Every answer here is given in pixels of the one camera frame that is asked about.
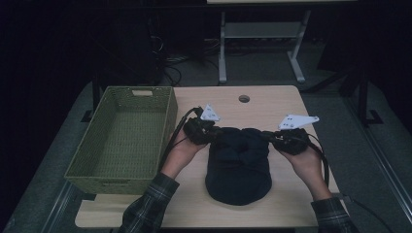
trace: green wicker basket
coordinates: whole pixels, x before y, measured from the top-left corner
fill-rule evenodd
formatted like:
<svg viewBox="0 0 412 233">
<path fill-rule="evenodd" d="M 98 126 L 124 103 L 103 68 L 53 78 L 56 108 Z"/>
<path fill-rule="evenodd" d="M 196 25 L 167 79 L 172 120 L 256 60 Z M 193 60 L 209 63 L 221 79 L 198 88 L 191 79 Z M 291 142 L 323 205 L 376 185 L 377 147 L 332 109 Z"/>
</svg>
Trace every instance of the green wicker basket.
<svg viewBox="0 0 412 233">
<path fill-rule="evenodd" d="M 87 193 L 143 194 L 177 111 L 173 87 L 107 87 L 65 179 Z"/>
</svg>

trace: wrist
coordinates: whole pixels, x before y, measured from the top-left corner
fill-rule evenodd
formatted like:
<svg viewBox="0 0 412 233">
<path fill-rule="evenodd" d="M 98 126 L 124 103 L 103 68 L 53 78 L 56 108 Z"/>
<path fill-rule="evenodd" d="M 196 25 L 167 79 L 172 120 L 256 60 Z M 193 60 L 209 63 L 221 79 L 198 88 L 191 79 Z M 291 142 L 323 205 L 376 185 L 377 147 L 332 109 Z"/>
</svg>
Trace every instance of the wrist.
<svg viewBox="0 0 412 233">
<path fill-rule="evenodd" d="M 191 157 L 180 150 L 172 150 L 167 155 L 160 172 L 171 179 L 176 179 L 179 173 L 190 163 Z"/>
<path fill-rule="evenodd" d="M 332 193 L 326 186 L 324 180 L 306 184 L 314 201 L 324 200 L 332 197 Z"/>
</svg>

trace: black hat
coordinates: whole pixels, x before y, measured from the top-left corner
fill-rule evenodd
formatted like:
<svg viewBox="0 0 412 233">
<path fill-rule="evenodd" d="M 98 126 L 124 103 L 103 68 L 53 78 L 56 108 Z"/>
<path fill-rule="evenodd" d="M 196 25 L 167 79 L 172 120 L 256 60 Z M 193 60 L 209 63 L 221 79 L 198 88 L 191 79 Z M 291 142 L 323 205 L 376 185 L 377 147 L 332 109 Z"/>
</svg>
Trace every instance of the black hat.
<svg viewBox="0 0 412 233">
<path fill-rule="evenodd" d="M 206 188 L 217 201 L 248 205 L 264 197 L 272 186 L 268 142 L 254 128 L 221 128 L 209 149 Z"/>
</svg>

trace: person's left hand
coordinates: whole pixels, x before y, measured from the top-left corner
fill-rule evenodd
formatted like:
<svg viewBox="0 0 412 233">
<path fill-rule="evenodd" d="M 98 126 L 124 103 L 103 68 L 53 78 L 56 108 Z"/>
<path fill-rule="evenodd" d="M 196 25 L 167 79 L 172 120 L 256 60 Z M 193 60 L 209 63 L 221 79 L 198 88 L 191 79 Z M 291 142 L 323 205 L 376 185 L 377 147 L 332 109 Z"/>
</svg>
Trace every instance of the person's left hand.
<svg viewBox="0 0 412 233">
<path fill-rule="evenodd" d="M 172 179 L 175 179 L 182 169 L 190 164 L 194 156 L 206 147 L 206 144 L 194 144 L 183 130 L 177 135 L 174 145 L 160 171 Z"/>
</svg>

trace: person's right hand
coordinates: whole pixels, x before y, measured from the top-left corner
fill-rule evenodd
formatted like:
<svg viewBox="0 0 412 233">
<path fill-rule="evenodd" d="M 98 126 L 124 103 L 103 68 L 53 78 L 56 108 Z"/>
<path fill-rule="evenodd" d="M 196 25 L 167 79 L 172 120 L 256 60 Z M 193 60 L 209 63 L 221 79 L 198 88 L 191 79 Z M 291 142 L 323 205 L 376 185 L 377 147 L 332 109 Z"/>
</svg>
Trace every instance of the person's right hand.
<svg viewBox="0 0 412 233">
<path fill-rule="evenodd" d="M 308 186 L 314 200 L 330 198 L 332 195 L 327 188 L 322 175 L 321 157 L 310 147 L 300 154 L 291 155 L 280 151 L 292 165 L 294 172 Z"/>
</svg>

